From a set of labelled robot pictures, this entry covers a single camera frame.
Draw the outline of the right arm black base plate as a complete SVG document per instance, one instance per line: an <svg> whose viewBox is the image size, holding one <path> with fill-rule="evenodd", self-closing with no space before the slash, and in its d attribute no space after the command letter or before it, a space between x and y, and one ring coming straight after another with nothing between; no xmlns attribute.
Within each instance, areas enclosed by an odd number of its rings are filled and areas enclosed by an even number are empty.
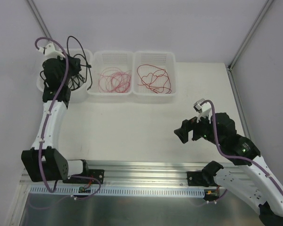
<svg viewBox="0 0 283 226"><path fill-rule="evenodd" d="M186 174L188 186L217 187L213 177L207 176L202 171L188 171Z"/></svg>

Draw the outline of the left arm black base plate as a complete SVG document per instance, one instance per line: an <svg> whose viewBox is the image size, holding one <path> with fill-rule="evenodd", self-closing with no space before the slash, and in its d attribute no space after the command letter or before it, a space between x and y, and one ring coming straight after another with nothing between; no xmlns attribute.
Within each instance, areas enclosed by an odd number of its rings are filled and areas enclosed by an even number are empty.
<svg viewBox="0 0 283 226"><path fill-rule="evenodd" d="M78 174L76 176L79 176L80 178L74 177L72 175L70 179L63 180L63 183L65 184L88 184L89 182L95 183L96 181L94 179L97 179L100 181L100 184L103 184L104 180L104 173L105 170L103 169L88 169L88 171L84 171L81 174Z"/></svg>

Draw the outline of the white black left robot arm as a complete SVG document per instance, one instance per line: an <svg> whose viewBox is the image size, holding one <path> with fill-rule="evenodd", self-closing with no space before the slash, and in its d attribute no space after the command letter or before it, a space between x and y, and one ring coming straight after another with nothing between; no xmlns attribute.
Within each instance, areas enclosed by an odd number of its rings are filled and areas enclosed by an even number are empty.
<svg viewBox="0 0 283 226"><path fill-rule="evenodd" d="M49 58L42 64L45 75L42 95L43 115L32 147L24 150L21 160L33 182L66 180L72 176L79 183L89 180L84 160L67 160L58 150L63 118L68 109L71 91L67 83L80 72L80 59Z"/></svg>

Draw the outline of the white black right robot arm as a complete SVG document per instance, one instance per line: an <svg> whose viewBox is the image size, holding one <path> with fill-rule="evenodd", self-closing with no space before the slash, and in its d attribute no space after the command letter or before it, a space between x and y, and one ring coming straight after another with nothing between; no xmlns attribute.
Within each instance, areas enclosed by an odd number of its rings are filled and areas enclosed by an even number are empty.
<svg viewBox="0 0 283 226"><path fill-rule="evenodd" d="M222 154L255 186L242 182L216 161L211 161L201 171L187 172L188 185L224 187L252 207L264 225L283 226L283 188L272 177L258 148L250 139L237 133L234 120L226 113L184 120L174 133L184 144L189 141L189 132L192 132L192 141L202 138L214 144L214 122Z"/></svg>

